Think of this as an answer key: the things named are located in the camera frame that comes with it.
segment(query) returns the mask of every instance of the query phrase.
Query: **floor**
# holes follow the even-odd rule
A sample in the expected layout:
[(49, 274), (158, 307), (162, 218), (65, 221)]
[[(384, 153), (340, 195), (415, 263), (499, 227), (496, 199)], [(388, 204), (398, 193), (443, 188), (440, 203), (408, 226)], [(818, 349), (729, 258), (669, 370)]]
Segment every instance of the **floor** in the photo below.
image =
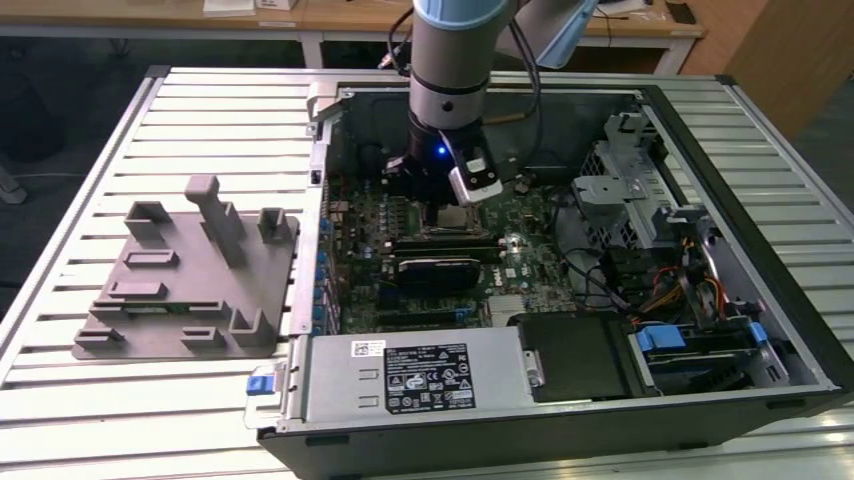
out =
[[(372, 68), (382, 47), (331, 45), (334, 68)], [(59, 117), (65, 148), (47, 160), (0, 164), (20, 178), (29, 197), (21, 205), (0, 204), (0, 318), (53, 233), (127, 103), (152, 64), (208, 67), (302, 67), (292, 42), (132, 41), (126, 56), (107, 40), (0, 38), (0, 72), (23, 73)], [(854, 82), (847, 82), (795, 140), (813, 167), (854, 208), (847, 178), (854, 167)]]

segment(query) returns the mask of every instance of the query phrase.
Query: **motherboard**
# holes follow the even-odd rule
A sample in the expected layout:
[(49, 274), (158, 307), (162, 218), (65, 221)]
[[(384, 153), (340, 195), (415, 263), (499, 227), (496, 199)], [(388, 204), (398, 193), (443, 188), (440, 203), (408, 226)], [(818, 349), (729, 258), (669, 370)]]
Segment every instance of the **motherboard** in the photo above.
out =
[[(476, 206), (446, 207), (428, 222), (424, 207), (378, 183), (335, 179), (330, 250), (342, 333), (503, 326), (519, 313), (574, 310), (554, 194), (522, 185)], [(436, 265), (456, 270), (431, 277)], [(470, 283), (448, 286), (468, 276)], [(415, 286), (399, 284), (410, 280)]]

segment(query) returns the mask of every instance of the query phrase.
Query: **power supply label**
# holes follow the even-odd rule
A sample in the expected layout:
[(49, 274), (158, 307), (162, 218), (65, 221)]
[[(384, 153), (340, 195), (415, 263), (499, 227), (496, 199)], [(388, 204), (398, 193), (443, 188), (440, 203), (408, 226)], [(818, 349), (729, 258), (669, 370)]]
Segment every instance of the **power supply label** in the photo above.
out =
[(475, 408), (464, 343), (387, 348), (386, 410), (392, 415)]

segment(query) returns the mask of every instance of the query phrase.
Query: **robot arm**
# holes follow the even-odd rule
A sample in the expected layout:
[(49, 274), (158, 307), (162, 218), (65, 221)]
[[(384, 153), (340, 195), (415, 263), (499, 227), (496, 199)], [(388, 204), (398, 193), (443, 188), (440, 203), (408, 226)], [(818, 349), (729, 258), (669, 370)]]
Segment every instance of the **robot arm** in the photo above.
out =
[(410, 145), (390, 163), (411, 176), (411, 196), (468, 205), (502, 192), (483, 135), (483, 102), (502, 31), (516, 18), (536, 61), (566, 63), (597, 0), (414, 0)]

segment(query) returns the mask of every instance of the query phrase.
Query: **white sticker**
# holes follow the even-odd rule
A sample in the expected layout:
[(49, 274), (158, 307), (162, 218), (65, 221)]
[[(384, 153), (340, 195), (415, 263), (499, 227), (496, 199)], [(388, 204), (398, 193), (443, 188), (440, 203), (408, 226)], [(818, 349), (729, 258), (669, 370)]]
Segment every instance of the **white sticker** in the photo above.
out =
[(258, 22), (259, 27), (284, 27), (294, 28), (296, 27), (296, 23), (294, 22)]
[(350, 353), (354, 357), (382, 357), (386, 340), (360, 340), (351, 344)]

